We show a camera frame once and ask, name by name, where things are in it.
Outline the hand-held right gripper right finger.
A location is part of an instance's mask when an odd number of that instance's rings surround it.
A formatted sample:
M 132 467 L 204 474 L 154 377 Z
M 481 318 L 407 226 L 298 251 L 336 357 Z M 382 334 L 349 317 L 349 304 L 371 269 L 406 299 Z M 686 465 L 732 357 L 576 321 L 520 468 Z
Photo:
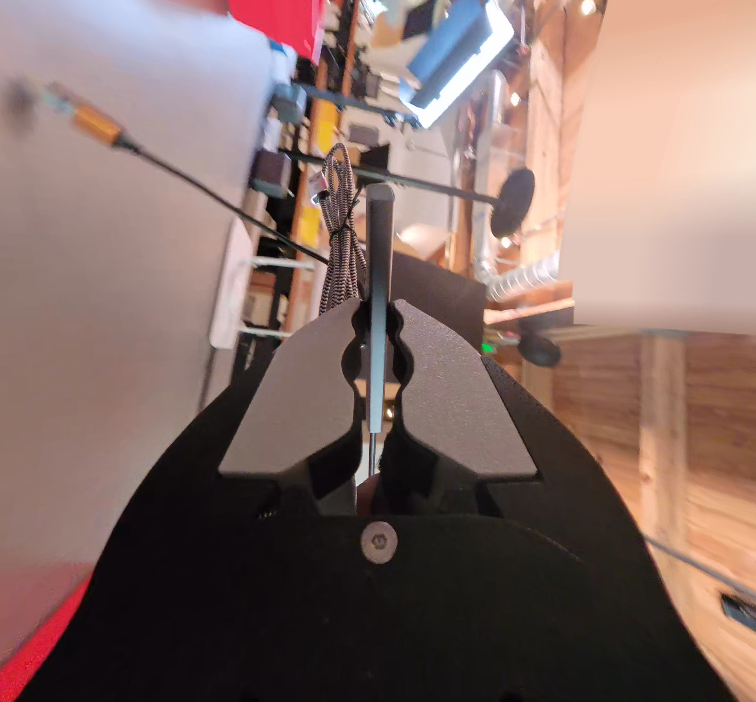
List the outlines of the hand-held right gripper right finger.
M 400 387 L 380 462 L 383 509 L 481 510 L 487 485 L 537 480 L 479 351 L 405 300 L 391 313 Z

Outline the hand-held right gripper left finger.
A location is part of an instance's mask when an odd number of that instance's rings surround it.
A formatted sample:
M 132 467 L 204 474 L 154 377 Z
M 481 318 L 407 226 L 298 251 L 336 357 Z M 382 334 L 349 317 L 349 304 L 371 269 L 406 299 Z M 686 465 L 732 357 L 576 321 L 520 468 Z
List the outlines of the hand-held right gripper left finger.
M 355 514 L 361 308 L 348 299 L 276 350 L 219 465 L 222 477 L 296 489 L 326 516 Z

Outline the black foam board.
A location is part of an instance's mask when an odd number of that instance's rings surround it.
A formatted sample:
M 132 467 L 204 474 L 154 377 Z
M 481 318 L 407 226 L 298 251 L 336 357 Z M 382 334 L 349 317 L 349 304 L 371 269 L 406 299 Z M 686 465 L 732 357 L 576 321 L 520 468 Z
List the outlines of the black foam board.
M 481 351 L 487 298 L 478 281 L 395 252 L 389 300 L 405 300 Z

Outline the black pole stand with disc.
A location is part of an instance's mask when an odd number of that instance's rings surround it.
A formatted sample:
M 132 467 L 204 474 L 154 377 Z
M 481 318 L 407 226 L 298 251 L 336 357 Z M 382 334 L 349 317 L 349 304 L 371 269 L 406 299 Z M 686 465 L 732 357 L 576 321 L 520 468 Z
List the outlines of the black pole stand with disc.
M 293 161 L 319 168 L 325 186 L 313 187 L 310 192 L 320 203 L 327 231 L 332 238 L 345 232 L 347 227 L 354 226 L 353 214 L 360 186 L 386 183 L 487 205 L 492 209 L 489 220 L 491 233 L 499 239 L 514 234 L 520 228 L 531 208 L 535 192 L 534 174 L 527 168 L 514 170 L 505 179 L 498 196 L 492 197 L 417 177 L 397 175 L 387 169 L 354 166 L 342 143 L 337 143 L 325 157 L 299 150 L 281 151 Z

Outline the small grey charger block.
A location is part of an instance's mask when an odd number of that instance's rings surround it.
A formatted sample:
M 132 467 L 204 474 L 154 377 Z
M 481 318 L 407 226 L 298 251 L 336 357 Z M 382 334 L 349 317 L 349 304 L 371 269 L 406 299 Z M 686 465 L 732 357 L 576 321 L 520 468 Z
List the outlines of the small grey charger block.
M 249 188 L 274 199 L 289 195 L 292 162 L 287 153 L 260 149 L 252 161 Z
M 306 115 L 308 94 L 302 85 L 277 83 L 271 95 L 271 107 L 279 121 L 298 126 Z

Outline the studio light panel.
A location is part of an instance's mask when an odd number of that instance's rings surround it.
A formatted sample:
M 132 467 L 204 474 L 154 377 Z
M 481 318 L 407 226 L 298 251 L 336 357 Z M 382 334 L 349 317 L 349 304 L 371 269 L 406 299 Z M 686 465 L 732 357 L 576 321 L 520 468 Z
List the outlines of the studio light panel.
M 429 129 L 513 40 L 515 29 L 496 0 L 454 0 L 448 15 L 408 62 L 413 88 L 399 98 L 417 125 Z

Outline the silver ventilation duct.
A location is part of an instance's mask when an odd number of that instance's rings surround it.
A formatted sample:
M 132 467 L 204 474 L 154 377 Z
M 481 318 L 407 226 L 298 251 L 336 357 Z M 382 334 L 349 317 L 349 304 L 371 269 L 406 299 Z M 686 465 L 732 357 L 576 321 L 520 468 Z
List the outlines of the silver ventilation duct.
M 488 246 L 473 252 L 473 272 L 476 280 L 485 287 L 487 301 L 501 303 L 520 297 L 540 288 L 554 285 L 559 280 L 560 252 L 555 251 L 543 259 L 508 272 L 499 273 L 494 256 Z

